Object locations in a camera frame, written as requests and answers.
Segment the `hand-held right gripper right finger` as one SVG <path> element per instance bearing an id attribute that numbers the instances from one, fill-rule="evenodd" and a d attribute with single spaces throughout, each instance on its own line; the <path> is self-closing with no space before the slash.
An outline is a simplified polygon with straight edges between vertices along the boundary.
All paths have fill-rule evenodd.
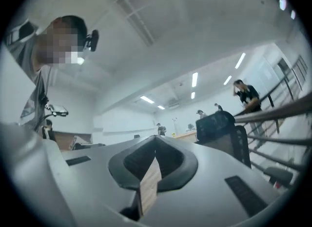
<path id="1" fill-rule="evenodd" d="M 159 193 L 142 218 L 149 227 L 229 227 L 249 218 L 227 185 L 238 176 L 270 205 L 280 196 L 259 173 L 231 155 L 202 145 L 166 137 L 174 147 L 185 148 L 198 160 L 195 176 L 181 189 Z"/>

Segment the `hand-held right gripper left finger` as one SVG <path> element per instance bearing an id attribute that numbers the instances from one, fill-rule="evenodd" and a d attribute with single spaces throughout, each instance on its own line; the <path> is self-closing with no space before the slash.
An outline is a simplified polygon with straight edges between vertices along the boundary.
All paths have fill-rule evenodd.
<path id="1" fill-rule="evenodd" d="M 14 192 L 43 227 L 149 227 L 100 202 L 57 143 L 31 130 L 0 123 L 0 159 Z"/>

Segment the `brick-fronted wooden counter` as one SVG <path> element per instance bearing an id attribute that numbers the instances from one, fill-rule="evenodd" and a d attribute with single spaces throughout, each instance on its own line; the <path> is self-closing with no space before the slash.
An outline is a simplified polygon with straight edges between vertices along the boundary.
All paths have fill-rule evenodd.
<path id="1" fill-rule="evenodd" d="M 89 144 L 91 143 L 91 134 L 66 133 L 55 131 L 55 138 L 58 147 L 62 151 L 71 150 L 75 143 Z"/>

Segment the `light wooden table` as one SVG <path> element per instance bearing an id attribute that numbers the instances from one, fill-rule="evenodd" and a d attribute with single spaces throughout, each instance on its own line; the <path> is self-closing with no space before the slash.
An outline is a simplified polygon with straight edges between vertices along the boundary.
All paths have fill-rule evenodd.
<path id="1" fill-rule="evenodd" d="M 179 134 L 179 135 L 175 135 L 176 139 L 185 139 L 185 138 L 194 138 L 195 140 L 196 138 L 196 131 L 187 131 L 183 134 Z"/>

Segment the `black mesh office chair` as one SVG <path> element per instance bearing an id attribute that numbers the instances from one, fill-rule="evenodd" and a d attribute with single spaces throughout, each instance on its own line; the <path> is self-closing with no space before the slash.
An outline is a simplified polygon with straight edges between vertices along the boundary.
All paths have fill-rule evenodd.
<path id="1" fill-rule="evenodd" d="M 247 133 L 243 126 L 235 125 L 235 119 L 227 111 L 219 111 L 196 121 L 196 144 L 223 151 L 249 168 L 250 160 Z M 277 167 L 262 168 L 263 174 L 269 176 L 269 183 L 290 188 L 293 174 Z"/>

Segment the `black chest-mounted monitor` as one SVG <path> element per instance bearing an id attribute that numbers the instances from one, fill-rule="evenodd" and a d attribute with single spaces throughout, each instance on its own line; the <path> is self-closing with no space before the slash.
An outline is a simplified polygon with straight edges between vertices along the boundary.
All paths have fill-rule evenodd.
<path id="1" fill-rule="evenodd" d="M 69 114 L 67 109 L 65 109 L 63 106 L 60 106 L 60 105 L 52 105 L 49 103 L 45 105 L 45 109 L 47 109 L 50 112 L 46 117 L 50 117 L 50 116 L 66 117 Z"/>

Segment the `person's grey printed shirt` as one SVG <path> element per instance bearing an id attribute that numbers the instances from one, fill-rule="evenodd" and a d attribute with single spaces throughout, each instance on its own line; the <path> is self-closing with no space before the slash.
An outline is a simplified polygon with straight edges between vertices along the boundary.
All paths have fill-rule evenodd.
<path id="1" fill-rule="evenodd" d="M 30 129 L 34 129 L 37 124 L 41 124 L 40 121 L 45 115 L 45 105 L 47 104 L 45 88 L 47 79 L 41 71 L 44 66 L 39 71 L 34 71 L 31 59 L 36 36 L 32 35 L 22 40 L 13 40 L 12 35 L 9 35 L 4 40 L 17 64 L 35 85 L 19 119 L 21 125 Z"/>

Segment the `black metal railing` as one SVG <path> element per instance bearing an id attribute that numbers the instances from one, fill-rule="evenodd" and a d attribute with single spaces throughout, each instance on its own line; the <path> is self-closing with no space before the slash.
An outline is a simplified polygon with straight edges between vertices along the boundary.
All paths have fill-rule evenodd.
<path id="1" fill-rule="evenodd" d="M 261 98 L 263 110 L 235 115 L 247 131 L 251 166 L 264 171 L 269 166 L 299 173 L 312 151 L 312 93 L 303 94 L 308 65 L 302 57 Z"/>

